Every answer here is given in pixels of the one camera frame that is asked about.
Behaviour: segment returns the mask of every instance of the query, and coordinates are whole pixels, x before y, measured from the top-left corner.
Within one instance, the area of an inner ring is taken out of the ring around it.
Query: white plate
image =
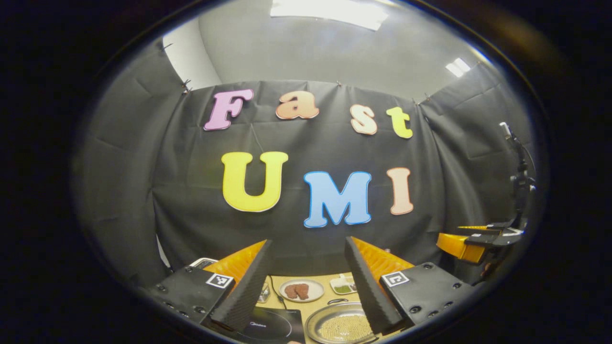
[[[300,283],[304,283],[308,285],[308,299],[306,300],[302,300],[300,299],[300,297],[296,297],[295,299],[290,299],[287,294],[285,293],[285,287],[290,285],[290,284],[300,284]],[[321,296],[323,296],[323,293],[325,293],[325,289],[323,288],[323,285],[320,284],[317,281],[313,281],[313,280],[307,280],[307,279],[295,279],[295,280],[290,280],[287,281],[283,284],[280,285],[280,289],[279,289],[280,294],[287,300],[289,301],[293,301],[293,302],[310,302],[310,301],[314,301],[319,299]]]

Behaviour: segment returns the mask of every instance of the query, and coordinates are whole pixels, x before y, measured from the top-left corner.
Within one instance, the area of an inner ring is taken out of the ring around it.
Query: steak
[[[285,294],[287,294],[288,298],[290,298],[290,299],[297,298],[296,285],[297,284],[290,284],[290,285],[285,287]]]
[[[308,299],[308,285],[305,283],[296,284],[296,294],[300,297],[300,300]]]

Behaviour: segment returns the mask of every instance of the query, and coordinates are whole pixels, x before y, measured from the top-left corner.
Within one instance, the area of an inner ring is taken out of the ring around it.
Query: beans
[[[318,332],[327,340],[354,342],[370,335],[372,330],[365,316],[346,315],[327,320]]]

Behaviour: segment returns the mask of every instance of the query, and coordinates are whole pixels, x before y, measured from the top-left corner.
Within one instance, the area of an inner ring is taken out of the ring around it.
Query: wooden table
[[[353,277],[352,273],[350,272],[344,272],[343,274],[347,278]],[[338,278],[339,276],[340,274],[300,277],[268,276],[266,277],[266,282],[268,283],[268,287],[270,288],[270,297],[265,303],[258,302],[257,307],[284,309],[283,304],[278,301],[276,295],[280,296],[280,286],[289,280],[309,279],[319,282],[320,284],[322,284],[325,292],[323,293],[323,296],[321,296],[321,298],[319,298],[318,300],[314,300],[311,302],[294,302],[289,299],[285,299],[285,305],[287,306],[287,309],[297,309],[300,310],[300,312],[302,313],[302,325],[304,327],[304,337],[306,338],[306,344],[317,344],[317,342],[312,340],[306,333],[306,320],[310,315],[312,315],[323,307],[327,307],[327,303],[334,299],[347,299],[348,302],[361,302],[357,293],[338,295],[332,290],[332,286],[329,285],[329,281]],[[398,332],[399,331],[396,331],[388,335],[377,334],[376,336],[382,339],[390,337]]]

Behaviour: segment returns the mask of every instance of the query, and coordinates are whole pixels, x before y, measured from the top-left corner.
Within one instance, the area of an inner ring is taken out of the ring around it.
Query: small dish
[[[340,274],[340,277],[337,279],[330,280],[329,285],[338,295],[353,294],[357,292],[357,287],[355,286],[353,278],[346,277],[344,274]]]

